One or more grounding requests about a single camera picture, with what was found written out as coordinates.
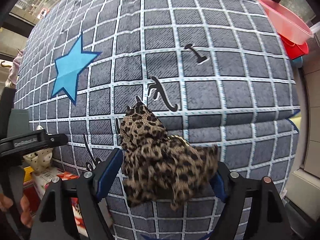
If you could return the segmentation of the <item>grey checked star tablecloth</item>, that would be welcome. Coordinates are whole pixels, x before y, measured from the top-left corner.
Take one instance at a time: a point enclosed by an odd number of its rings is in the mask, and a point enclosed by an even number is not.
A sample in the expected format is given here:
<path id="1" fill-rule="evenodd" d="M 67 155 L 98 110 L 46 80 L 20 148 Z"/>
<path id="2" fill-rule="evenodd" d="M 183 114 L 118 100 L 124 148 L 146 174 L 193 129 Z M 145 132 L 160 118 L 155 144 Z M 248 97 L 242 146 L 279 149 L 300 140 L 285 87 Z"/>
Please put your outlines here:
<path id="1" fill-rule="evenodd" d="M 245 179 L 283 191 L 299 110 L 289 58 L 258 0 L 60 0 L 26 43 L 15 106 L 65 133 L 53 164 L 82 174 L 121 146 L 141 101 L 168 135 L 216 145 Z"/>

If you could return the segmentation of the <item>red patterned tissue box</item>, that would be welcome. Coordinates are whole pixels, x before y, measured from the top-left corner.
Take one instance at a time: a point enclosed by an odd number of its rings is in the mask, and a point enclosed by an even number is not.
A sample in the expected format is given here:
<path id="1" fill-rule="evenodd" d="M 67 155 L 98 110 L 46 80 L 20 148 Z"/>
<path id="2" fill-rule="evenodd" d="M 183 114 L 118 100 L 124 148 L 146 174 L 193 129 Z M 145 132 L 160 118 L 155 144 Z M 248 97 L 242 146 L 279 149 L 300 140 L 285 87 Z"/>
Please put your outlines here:
<path id="1" fill-rule="evenodd" d="M 41 173 L 35 174 L 30 166 L 25 167 L 24 171 L 23 194 L 29 200 L 31 215 L 35 216 L 49 180 Z"/>

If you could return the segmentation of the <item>red plastic basin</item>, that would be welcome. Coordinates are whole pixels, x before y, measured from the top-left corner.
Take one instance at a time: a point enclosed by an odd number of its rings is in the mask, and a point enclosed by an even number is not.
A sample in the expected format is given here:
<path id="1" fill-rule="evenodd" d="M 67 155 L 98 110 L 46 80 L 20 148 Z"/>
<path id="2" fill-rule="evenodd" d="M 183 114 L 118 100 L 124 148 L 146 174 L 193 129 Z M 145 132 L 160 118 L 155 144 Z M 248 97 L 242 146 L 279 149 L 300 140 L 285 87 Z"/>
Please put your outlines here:
<path id="1" fill-rule="evenodd" d="M 304 42 L 302 45 L 298 45 L 296 43 L 291 42 L 287 38 L 279 35 L 281 41 L 284 45 L 286 53 L 291 60 L 295 60 L 301 56 L 307 55 L 309 53 L 308 44 Z"/>

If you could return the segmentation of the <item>white open storage box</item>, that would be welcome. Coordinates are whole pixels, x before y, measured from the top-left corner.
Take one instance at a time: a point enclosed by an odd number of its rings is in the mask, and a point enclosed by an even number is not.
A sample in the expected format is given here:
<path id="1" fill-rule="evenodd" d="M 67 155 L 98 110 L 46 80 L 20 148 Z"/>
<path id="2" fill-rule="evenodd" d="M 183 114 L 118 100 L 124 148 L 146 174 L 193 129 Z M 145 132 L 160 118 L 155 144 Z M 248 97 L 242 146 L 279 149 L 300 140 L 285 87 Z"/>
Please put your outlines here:
<path id="1" fill-rule="evenodd" d="M 26 109 L 12 109 L 9 117 L 7 137 L 14 137 L 30 131 L 29 112 Z"/>

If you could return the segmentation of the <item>gold rack with clothes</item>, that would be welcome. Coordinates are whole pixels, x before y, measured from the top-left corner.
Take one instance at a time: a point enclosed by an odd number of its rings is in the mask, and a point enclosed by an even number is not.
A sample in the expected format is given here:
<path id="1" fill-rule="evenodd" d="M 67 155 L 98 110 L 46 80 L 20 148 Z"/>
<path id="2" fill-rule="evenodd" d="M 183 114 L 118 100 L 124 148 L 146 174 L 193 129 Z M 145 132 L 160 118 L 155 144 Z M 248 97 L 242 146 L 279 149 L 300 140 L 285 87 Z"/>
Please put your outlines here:
<path id="1" fill-rule="evenodd" d="M 7 80 L 5 81 L 5 87 L 12 88 L 12 89 L 16 88 L 17 80 L 18 80 L 18 72 L 22 62 L 22 56 L 24 54 L 24 50 L 18 49 L 17 51 L 18 51 L 18 54 L 13 59 L 12 63 L 1 60 L 1 67 L 9 68 L 9 75 L 7 77 Z"/>

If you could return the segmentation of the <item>pink plastic basin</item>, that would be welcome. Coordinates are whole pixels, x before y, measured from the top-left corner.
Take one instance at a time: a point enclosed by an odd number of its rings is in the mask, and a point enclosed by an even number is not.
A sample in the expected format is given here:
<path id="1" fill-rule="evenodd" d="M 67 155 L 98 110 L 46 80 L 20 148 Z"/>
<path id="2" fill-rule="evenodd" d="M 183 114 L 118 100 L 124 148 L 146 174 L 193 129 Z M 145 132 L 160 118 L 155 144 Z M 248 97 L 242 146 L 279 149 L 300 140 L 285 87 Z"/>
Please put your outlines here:
<path id="1" fill-rule="evenodd" d="M 266 12 L 277 33 L 291 42 L 301 45 L 313 38 L 306 23 L 291 10 L 273 0 L 257 0 Z"/>

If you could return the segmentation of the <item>leopard print scarf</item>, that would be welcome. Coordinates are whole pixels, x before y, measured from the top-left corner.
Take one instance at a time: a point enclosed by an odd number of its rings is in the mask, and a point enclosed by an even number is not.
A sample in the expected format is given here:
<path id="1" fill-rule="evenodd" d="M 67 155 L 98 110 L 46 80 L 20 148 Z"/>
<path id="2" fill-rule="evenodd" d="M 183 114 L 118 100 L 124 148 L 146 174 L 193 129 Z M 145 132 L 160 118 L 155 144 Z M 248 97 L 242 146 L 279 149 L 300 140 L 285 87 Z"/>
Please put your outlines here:
<path id="1" fill-rule="evenodd" d="M 219 148 L 193 147 L 167 129 L 140 100 L 120 124 L 125 151 L 121 167 L 129 207 L 168 199 L 177 210 L 201 192 L 216 174 Z"/>

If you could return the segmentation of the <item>cream polka dot scrunchie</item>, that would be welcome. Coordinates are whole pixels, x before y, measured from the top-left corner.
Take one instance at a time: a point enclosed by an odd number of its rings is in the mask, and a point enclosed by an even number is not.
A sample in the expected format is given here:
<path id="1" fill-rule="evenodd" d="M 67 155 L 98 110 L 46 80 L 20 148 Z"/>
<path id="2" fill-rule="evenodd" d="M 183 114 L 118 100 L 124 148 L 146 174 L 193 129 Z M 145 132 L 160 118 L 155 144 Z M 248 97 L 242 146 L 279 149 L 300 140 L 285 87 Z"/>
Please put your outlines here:
<path id="1" fill-rule="evenodd" d="M 33 169 L 35 174 L 43 172 L 51 166 L 53 148 L 45 148 L 23 157 L 24 161 Z"/>

